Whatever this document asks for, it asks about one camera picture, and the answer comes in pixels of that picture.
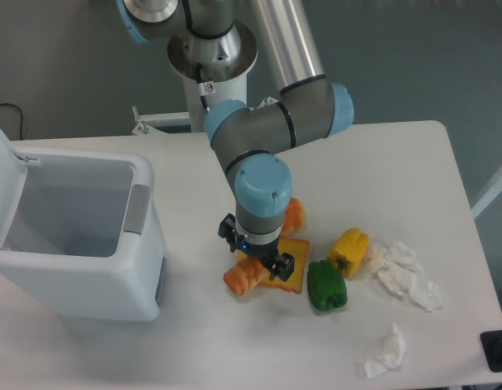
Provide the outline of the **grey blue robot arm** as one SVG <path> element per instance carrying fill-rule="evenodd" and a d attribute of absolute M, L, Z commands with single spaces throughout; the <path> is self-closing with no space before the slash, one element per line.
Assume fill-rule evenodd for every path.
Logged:
<path fill-rule="evenodd" d="M 120 1 L 125 28 L 138 42 L 166 37 L 167 56 L 183 78 L 190 124 L 203 131 L 236 202 L 219 224 L 231 250 L 257 258 L 272 278 L 288 280 L 295 258 L 278 250 L 292 196 L 279 153 L 333 136 L 354 119 L 353 102 L 324 73 L 299 1 L 251 4 L 279 100 L 250 108 L 234 82 L 257 59 L 253 33 L 235 19 L 230 1 Z"/>

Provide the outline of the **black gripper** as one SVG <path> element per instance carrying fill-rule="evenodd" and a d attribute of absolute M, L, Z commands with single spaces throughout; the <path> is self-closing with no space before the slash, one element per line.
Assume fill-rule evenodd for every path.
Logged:
<path fill-rule="evenodd" d="M 260 259 L 270 272 L 271 281 L 287 282 L 295 270 L 295 258 L 289 253 L 278 252 L 279 236 L 265 244 L 252 244 L 244 235 L 237 234 L 233 214 L 227 214 L 219 223 L 218 236 L 226 241 L 231 253 L 238 249 L 249 257 Z"/>

